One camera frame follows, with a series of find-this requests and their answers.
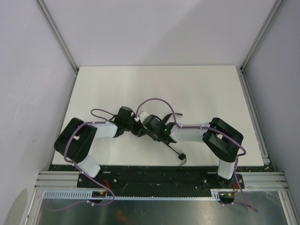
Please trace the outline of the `black folding umbrella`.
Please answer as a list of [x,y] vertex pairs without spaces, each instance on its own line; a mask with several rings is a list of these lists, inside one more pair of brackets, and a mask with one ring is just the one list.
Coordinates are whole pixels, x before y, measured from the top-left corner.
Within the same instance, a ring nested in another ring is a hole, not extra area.
[[167,123],[168,120],[172,117],[172,114],[167,114],[163,119],[160,119],[158,116],[149,114],[149,117],[145,119],[143,123],[144,126],[144,133],[147,135],[146,130],[150,131],[158,131],[162,133],[164,141],[161,142],[168,148],[170,148],[173,152],[178,155],[178,159],[181,161],[180,166],[183,166],[187,162],[187,156],[184,153],[179,153],[173,147],[170,146],[171,143],[176,143],[171,137],[171,129],[175,125],[174,122]]

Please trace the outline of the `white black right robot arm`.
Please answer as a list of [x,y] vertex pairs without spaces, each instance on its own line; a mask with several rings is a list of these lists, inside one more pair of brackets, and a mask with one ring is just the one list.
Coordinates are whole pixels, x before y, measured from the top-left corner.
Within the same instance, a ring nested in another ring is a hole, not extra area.
[[163,120],[142,112],[139,114],[141,124],[148,136],[166,145],[178,142],[204,143],[219,159],[217,176],[223,180],[231,180],[234,166],[244,139],[242,133],[234,129],[220,118],[200,125],[177,125],[167,121],[171,114]]

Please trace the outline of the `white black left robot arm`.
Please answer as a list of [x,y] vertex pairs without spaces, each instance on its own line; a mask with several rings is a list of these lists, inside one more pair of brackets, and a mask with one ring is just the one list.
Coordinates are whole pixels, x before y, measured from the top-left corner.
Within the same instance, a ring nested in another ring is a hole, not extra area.
[[95,178],[101,167],[89,154],[94,139],[117,138],[124,132],[131,132],[137,137],[145,135],[145,128],[129,107],[122,106],[117,114],[109,113],[112,117],[106,119],[91,114],[101,121],[85,122],[79,118],[72,118],[54,143],[54,149],[59,152],[66,162],[71,163],[80,172]]

